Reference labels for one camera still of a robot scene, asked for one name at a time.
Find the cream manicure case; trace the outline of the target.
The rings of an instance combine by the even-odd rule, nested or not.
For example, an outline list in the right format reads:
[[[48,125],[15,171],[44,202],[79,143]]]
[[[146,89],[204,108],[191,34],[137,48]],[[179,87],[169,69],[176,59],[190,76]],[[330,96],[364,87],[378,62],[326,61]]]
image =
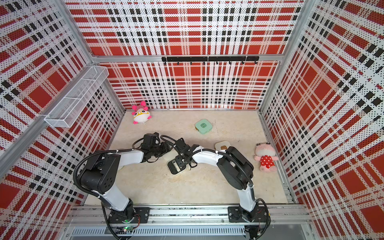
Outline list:
[[[228,141],[221,141],[215,144],[215,149],[217,151],[227,150],[230,146],[231,144]]]
[[[166,162],[166,167],[173,176],[180,175],[187,169],[187,164],[179,153],[172,149],[161,157]]]

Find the mint green manicure case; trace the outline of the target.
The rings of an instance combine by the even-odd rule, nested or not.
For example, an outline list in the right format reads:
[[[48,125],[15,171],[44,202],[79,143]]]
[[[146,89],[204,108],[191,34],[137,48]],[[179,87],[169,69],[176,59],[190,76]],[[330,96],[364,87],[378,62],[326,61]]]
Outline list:
[[[202,119],[195,124],[195,128],[200,134],[205,135],[213,129],[213,125],[207,119]]]

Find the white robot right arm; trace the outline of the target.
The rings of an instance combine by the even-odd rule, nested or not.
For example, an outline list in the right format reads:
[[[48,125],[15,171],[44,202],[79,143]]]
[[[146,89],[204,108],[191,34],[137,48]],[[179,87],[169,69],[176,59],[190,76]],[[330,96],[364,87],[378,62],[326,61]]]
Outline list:
[[[200,145],[189,146],[183,138],[175,140],[161,135],[160,139],[177,152],[176,157],[167,166],[173,175],[187,167],[195,168],[201,164],[218,167],[226,181],[237,190],[239,206],[229,207],[231,223],[271,223],[268,207],[263,199],[257,199],[254,193],[254,166],[236,148],[211,150]]]

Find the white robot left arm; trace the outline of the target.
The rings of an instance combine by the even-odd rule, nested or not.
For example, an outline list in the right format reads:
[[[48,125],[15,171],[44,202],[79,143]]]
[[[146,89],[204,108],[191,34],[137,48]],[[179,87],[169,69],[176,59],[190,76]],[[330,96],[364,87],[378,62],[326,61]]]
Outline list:
[[[168,153],[169,144],[161,142],[158,133],[146,134],[131,149],[96,151],[81,160],[73,171],[75,186],[99,199],[111,216],[107,223],[132,223],[140,220],[133,201],[126,197],[115,183],[118,170],[124,166],[147,163],[152,157],[160,158]]]

